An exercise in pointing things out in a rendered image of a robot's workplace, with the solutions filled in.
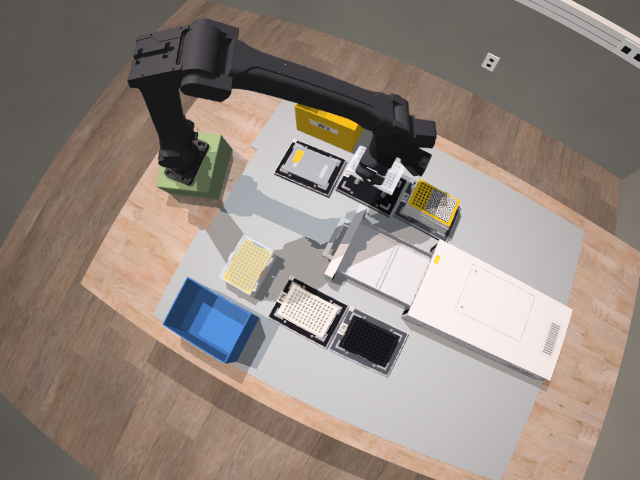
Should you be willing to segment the light grey bench mat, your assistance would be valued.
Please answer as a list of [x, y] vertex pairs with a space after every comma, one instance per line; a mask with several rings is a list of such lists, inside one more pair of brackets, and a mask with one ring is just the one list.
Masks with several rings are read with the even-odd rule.
[[[297, 130], [295, 105], [283, 99], [261, 130], [257, 152], [208, 231], [199, 228], [153, 316], [164, 322], [189, 277], [259, 317], [233, 366], [376, 436], [501, 480], [543, 380], [401, 318], [406, 306], [338, 273], [324, 279], [334, 230], [362, 204], [335, 188], [373, 134], [364, 129], [348, 152]], [[347, 160], [329, 197], [274, 175], [293, 139]], [[422, 176], [404, 169], [392, 215], [366, 206], [363, 220], [430, 252], [439, 240], [393, 216], [409, 180], [421, 179], [460, 201], [448, 244], [567, 306], [584, 231], [443, 151], [420, 149], [432, 157]], [[254, 298], [219, 278], [243, 235], [276, 255]], [[290, 275], [349, 305], [327, 348], [268, 318]], [[329, 350], [350, 306], [409, 333], [388, 376]]]

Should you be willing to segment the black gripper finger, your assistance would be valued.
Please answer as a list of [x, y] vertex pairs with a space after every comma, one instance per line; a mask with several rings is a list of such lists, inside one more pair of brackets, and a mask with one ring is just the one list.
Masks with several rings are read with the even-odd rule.
[[[355, 173], [356, 173], [356, 170], [355, 170]], [[384, 180], [385, 180], [385, 178], [383, 178], [382, 176], [380, 176], [378, 174], [376, 174], [374, 180], [371, 180], [371, 181], [368, 181], [368, 178], [366, 178], [366, 177], [364, 177], [364, 176], [362, 176], [362, 175], [360, 175], [358, 173], [356, 173], [356, 174], [359, 175], [363, 179], [363, 181], [369, 186], [371, 186], [371, 185], [380, 185], [381, 186], [383, 184]]]

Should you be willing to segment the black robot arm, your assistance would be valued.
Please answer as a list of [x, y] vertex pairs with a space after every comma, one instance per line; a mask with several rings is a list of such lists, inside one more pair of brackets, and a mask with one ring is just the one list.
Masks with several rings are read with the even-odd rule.
[[377, 163], [391, 169], [398, 157], [413, 176], [424, 174], [432, 154], [420, 148], [434, 147], [435, 121], [409, 116], [408, 101], [400, 95], [366, 90], [261, 52], [238, 34], [237, 27], [201, 18], [136, 39], [127, 82], [143, 95], [159, 136], [158, 164], [167, 177], [191, 185], [209, 149], [183, 114], [179, 89], [216, 102], [232, 89], [248, 90], [349, 119], [372, 131], [379, 148], [397, 146], [380, 150]]

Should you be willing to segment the blue open-top bin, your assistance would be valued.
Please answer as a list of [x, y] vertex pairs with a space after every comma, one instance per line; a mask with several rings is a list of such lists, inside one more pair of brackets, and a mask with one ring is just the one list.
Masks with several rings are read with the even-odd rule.
[[187, 277], [162, 325], [227, 364], [237, 362], [258, 320]]

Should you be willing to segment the yellow open-top bin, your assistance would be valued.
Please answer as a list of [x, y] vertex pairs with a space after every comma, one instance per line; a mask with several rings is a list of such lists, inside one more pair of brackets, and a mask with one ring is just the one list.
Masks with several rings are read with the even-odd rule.
[[297, 130], [348, 152], [352, 152], [364, 131], [360, 125], [349, 119], [297, 103], [295, 116]]

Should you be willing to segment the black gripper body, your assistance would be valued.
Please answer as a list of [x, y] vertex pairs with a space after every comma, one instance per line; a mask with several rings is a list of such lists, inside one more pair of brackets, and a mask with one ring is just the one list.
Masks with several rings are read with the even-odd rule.
[[374, 143], [373, 137], [372, 137], [370, 144], [366, 148], [364, 154], [362, 155], [359, 161], [359, 164], [356, 168], [356, 173], [370, 180], [374, 180], [376, 174], [379, 174], [381, 176], [386, 176], [386, 173], [389, 170], [389, 168], [376, 162], [379, 155], [379, 151], [381, 150], [381, 151], [389, 152], [389, 151], [395, 150], [396, 148], [397, 146], [390, 150], [381, 149]]

